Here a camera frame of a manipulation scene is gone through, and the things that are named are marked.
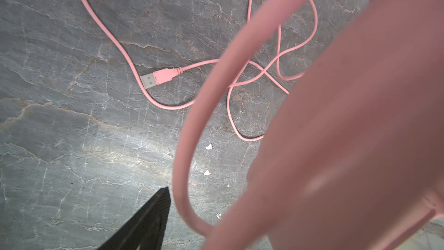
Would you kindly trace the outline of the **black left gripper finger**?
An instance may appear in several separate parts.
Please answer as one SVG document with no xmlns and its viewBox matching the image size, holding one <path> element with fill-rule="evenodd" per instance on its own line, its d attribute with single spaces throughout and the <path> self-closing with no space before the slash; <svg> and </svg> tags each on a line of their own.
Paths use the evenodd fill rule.
<svg viewBox="0 0 444 250">
<path fill-rule="evenodd" d="M 168 187 L 159 189 L 101 250 L 160 250 L 168 222 L 171 197 Z"/>
</svg>

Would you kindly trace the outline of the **pink headphones with cable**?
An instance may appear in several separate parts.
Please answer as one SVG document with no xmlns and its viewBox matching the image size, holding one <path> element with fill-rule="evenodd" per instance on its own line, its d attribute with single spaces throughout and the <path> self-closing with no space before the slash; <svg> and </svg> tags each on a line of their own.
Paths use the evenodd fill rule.
<svg viewBox="0 0 444 250">
<path fill-rule="evenodd" d="M 306 0 L 268 0 L 221 56 L 178 142 L 173 198 L 205 250 L 393 250 L 444 215 L 443 0 L 370 0 L 314 61 L 270 124 L 247 188 L 216 225 L 188 176 L 216 105 Z"/>
</svg>

